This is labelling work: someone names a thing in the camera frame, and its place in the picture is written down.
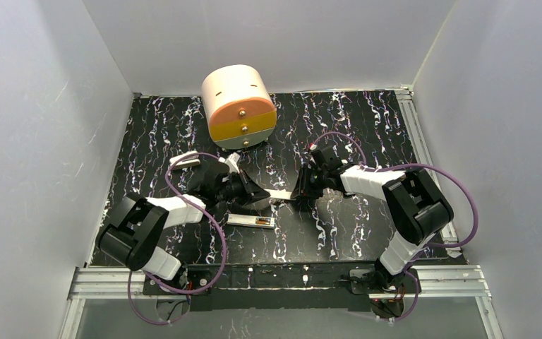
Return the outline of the white remote control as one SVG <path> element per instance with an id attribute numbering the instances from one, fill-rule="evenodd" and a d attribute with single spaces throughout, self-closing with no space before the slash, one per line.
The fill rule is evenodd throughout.
<path id="1" fill-rule="evenodd" d="M 273 230 L 276 227 L 276 222 L 274 218 L 272 218 L 273 226 L 271 227 L 261 227 L 259 225 L 256 225 L 255 221 L 257 218 L 272 218 L 272 217 L 264 217 L 264 216 L 257 216 L 257 215 L 229 214 L 227 217 L 227 224 L 232 225 L 232 226 L 238 226 L 238 227 L 251 227 L 251 228 L 269 229 L 269 230 Z"/>

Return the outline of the small brown battery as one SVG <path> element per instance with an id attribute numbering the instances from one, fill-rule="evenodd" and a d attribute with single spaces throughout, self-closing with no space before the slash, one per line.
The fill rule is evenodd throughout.
<path id="1" fill-rule="evenodd" d="M 273 220 L 272 218 L 257 218 L 255 224 L 261 227 L 271 227 L 273 226 Z"/>

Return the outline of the white remote battery cover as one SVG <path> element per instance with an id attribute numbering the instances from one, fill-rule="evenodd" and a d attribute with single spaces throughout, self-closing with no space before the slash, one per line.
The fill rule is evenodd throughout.
<path id="1" fill-rule="evenodd" d="M 282 201 L 293 201 L 291 197 L 291 191 L 285 190 L 272 190 L 268 189 L 267 192 L 270 194 L 270 203 L 280 203 Z"/>

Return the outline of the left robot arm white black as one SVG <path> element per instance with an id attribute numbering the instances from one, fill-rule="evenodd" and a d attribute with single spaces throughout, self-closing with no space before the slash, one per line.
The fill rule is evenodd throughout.
<path id="1" fill-rule="evenodd" d="M 184 283 L 186 265 L 158 245 L 165 229 L 198 223 L 220 202 L 245 206 L 270 197 L 246 172 L 227 161 L 205 167 L 186 195 L 146 198 L 127 194 L 112 208 L 96 238 L 96 247 L 131 271 L 143 270 L 166 281 Z"/>

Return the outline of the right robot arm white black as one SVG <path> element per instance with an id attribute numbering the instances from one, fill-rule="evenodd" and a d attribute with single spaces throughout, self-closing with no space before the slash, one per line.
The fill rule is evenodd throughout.
<path id="1" fill-rule="evenodd" d="M 345 196 L 362 194 L 386 202 L 396 228 L 375 269 L 387 276 L 402 273 L 413 257 L 454 218 L 442 191 L 423 168 L 385 171 L 356 165 L 331 148 L 313 147 L 299 169 L 292 200 L 313 200 L 324 190 Z"/>

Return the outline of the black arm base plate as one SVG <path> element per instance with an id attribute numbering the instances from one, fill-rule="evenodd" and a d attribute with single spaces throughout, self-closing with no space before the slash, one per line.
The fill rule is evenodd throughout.
<path id="1" fill-rule="evenodd" d="M 381 277 L 370 261 L 229 264 L 214 285 L 189 297 L 192 311 L 346 309 L 399 316 L 420 291 L 409 269 Z"/>

